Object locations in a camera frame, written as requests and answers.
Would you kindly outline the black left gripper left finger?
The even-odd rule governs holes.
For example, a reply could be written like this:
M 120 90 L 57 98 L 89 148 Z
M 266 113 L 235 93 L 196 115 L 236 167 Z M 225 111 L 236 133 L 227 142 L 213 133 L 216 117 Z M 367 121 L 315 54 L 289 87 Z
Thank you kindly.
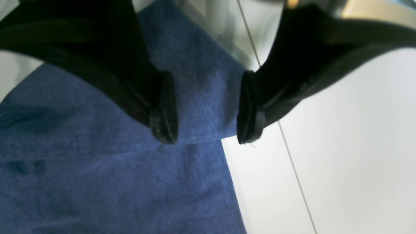
M 77 75 L 162 143 L 177 141 L 173 76 L 152 64 L 130 0 L 20 0 L 0 28 L 1 49 Z

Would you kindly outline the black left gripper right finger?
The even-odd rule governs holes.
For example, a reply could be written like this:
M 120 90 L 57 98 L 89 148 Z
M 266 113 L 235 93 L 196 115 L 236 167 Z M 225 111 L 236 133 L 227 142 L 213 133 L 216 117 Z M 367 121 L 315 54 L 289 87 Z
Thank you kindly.
M 238 142 L 256 141 L 303 99 L 388 52 L 415 48 L 414 0 L 285 0 L 266 61 L 245 71 Z

